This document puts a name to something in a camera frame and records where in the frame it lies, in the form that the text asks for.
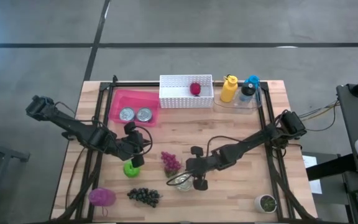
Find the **white plastic basket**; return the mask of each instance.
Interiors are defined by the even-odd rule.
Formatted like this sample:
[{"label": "white plastic basket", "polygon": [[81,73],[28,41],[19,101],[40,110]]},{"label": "white plastic basket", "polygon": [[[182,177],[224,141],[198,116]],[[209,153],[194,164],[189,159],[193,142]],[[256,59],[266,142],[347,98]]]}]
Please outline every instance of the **white plastic basket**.
[{"label": "white plastic basket", "polygon": [[[199,83],[201,93],[193,96],[190,85]],[[161,108],[212,108],[212,75],[160,75]]]}]

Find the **concrete floor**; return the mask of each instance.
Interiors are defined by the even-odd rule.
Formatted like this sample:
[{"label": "concrete floor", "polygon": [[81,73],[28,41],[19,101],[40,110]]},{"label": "concrete floor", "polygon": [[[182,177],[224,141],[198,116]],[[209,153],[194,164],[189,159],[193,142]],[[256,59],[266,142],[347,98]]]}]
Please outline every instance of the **concrete floor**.
[{"label": "concrete floor", "polygon": [[[93,43],[103,3],[0,1],[0,43]],[[113,0],[101,42],[358,42],[358,1]],[[0,223],[48,219],[67,141],[60,128],[29,118],[24,109],[33,95],[75,108],[90,53],[0,49],[0,144],[31,153],[28,163],[10,165]],[[337,85],[358,82],[358,48],[99,49],[91,80],[197,73],[285,80],[292,110],[304,113],[332,102]],[[332,118],[306,125],[323,128]],[[308,133],[301,143],[310,152],[351,151],[340,112],[332,128]],[[317,207],[324,220],[346,221],[340,206]]]}]

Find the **yellow bottle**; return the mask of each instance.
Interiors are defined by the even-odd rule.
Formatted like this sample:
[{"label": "yellow bottle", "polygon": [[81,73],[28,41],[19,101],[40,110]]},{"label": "yellow bottle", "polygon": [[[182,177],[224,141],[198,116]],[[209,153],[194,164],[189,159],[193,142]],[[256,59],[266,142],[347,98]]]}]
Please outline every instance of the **yellow bottle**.
[{"label": "yellow bottle", "polygon": [[234,94],[236,93],[238,79],[234,75],[228,75],[225,79],[226,81],[224,81],[221,92],[221,101],[228,103],[233,100]]}]

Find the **floor stripe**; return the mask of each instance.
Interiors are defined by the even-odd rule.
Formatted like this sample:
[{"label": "floor stripe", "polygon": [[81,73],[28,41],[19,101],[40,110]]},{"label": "floor stripe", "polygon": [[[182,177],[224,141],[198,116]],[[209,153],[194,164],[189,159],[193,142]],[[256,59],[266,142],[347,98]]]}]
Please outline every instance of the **floor stripe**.
[{"label": "floor stripe", "polygon": [[0,48],[90,48],[91,43],[0,44]]},{"label": "floor stripe", "polygon": [[353,43],[105,43],[104,49],[175,49],[175,48],[335,48],[358,47]]},{"label": "floor stripe", "polygon": [[93,69],[94,61],[96,59],[96,53],[98,53],[98,45],[100,42],[100,38],[102,36],[104,23],[106,22],[106,17],[107,17],[110,2],[111,0],[105,0],[103,4],[102,13],[100,14],[100,19],[99,19],[98,30],[96,31],[96,35],[94,37],[91,54],[89,56],[88,64],[85,70],[84,81],[89,81],[91,79],[92,69]]}]

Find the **pink plastic bin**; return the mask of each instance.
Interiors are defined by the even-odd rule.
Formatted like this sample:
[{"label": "pink plastic bin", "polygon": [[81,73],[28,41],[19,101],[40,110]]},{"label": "pink plastic bin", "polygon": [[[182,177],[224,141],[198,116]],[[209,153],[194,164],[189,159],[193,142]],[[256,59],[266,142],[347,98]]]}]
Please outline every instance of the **pink plastic bin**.
[{"label": "pink plastic bin", "polygon": [[[117,90],[111,103],[109,119],[115,123],[128,123],[119,119],[119,113],[125,107],[130,107],[135,111],[135,124],[139,126],[154,127],[157,124],[160,99],[158,93],[147,91]],[[136,114],[141,108],[149,108],[153,115],[149,122],[141,122],[136,119]]]}]

